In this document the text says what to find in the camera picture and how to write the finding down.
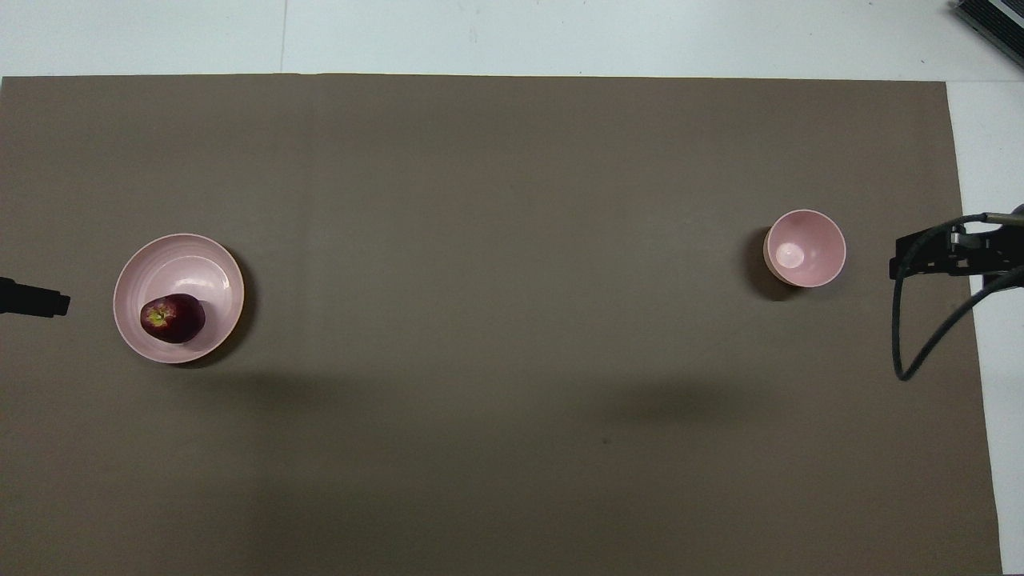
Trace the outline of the brown table mat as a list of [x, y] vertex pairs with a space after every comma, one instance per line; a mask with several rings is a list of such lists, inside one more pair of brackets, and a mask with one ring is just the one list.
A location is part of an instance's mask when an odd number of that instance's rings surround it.
[[[6, 78], [0, 276], [72, 302], [0, 316], [0, 576], [1001, 572], [972, 323], [892, 370], [961, 211], [939, 82]], [[245, 280], [191, 363], [114, 323], [168, 234]]]

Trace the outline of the grey ribbed metal device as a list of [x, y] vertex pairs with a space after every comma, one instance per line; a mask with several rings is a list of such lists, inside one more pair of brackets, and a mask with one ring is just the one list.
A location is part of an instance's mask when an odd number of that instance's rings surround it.
[[1024, 69], [1024, 0], [950, 0], [952, 11]]

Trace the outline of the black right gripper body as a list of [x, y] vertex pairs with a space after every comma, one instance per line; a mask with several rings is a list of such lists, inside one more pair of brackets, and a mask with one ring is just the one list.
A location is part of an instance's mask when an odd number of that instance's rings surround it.
[[979, 276], [987, 287], [1011, 270], [1024, 266], [1024, 227], [977, 233], [955, 227], [950, 233], [950, 248], [954, 260], [951, 276]]

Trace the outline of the large pink bowl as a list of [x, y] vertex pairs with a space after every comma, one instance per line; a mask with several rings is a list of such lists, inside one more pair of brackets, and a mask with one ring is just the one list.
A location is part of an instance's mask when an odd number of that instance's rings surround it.
[[[144, 332], [140, 313], [156, 298], [186, 293], [206, 314], [206, 324], [189, 342], [161, 342]], [[191, 363], [223, 346], [244, 313], [246, 286], [234, 256], [200, 234], [168, 234], [142, 246], [118, 275], [114, 324], [136, 354], [165, 364]]]

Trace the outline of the dark red apple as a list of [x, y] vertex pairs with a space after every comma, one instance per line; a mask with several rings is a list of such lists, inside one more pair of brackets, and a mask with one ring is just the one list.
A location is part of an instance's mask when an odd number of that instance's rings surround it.
[[187, 293], [172, 293], [150, 300], [140, 308], [140, 327], [151, 337], [171, 344], [189, 342], [206, 324], [201, 300]]

